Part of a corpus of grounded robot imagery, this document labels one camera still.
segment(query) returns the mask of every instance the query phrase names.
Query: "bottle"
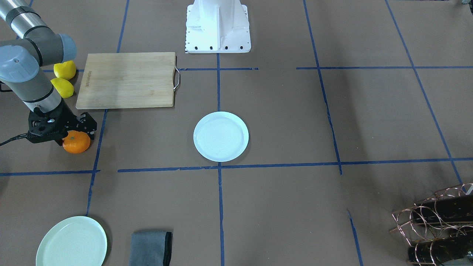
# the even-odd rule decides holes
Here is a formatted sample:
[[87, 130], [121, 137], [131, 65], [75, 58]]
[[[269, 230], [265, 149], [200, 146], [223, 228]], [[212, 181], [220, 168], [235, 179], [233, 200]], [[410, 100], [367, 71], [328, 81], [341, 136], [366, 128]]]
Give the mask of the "bottle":
[[473, 222], [473, 194], [426, 202], [421, 206], [429, 208], [418, 208], [413, 212], [413, 221], [421, 225], [424, 223], [422, 217], [426, 223], [438, 223], [436, 213], [443, 222]]
[[473, 236], [462, 235], [423, 242], [414, 247], [409, 247], [407, 252], [411, 262], [441, 265], [451, 260], [461, 259], [463, 263], [473, 265]]

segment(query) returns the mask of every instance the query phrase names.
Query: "white plastic base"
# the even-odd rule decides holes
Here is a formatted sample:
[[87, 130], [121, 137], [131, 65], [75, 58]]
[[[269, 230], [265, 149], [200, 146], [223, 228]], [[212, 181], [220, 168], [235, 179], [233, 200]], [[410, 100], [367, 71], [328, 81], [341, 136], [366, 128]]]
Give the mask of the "white plastic base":
[[193, 5], [189, 5], [186, 53], [249, 52], [248, 8], [245, 5], [239, 8], [240, 5], [239, 0], [196, 0]]

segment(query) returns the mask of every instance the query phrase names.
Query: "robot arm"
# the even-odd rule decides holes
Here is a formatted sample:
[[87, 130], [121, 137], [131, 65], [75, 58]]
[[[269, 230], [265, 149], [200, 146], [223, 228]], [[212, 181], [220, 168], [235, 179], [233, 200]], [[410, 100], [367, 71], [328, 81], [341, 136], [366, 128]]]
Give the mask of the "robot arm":
[[40, 69], [74, 59], [74, 41], [55, 34], [23, 0], [0, 0], [0, 16], [21, 38], [0, 42], [0, 81], [30, 109], [29, 130], [21, 136], [62, 145], [67, 131], [77, 130], [94, 139], [96, 121], [88, 113], [75, 116]]

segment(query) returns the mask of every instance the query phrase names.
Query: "plate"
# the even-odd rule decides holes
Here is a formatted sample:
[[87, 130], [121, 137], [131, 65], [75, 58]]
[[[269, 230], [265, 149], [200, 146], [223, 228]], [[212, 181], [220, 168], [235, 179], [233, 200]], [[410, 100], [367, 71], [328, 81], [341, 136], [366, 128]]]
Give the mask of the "plate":
[[229, 112], [204, 116], [195, 126], [194, 144], [205, 158], [225, 162], [240, 156], [248, 145], [249, 134], [243, 120]]
[[100, 224], [86, 216], [67, 218], [44, 236], [36, 254], [36, 266], [101, 266], [107, 237]]

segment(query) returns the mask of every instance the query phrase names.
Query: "cloth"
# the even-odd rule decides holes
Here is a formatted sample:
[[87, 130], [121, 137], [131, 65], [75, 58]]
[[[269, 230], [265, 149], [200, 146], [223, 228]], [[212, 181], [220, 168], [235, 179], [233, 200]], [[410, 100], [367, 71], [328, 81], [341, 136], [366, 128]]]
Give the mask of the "cloth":
[[128, 266], [169, 266], [172, 236], [171, 232], [163, 231], [133, 233]]

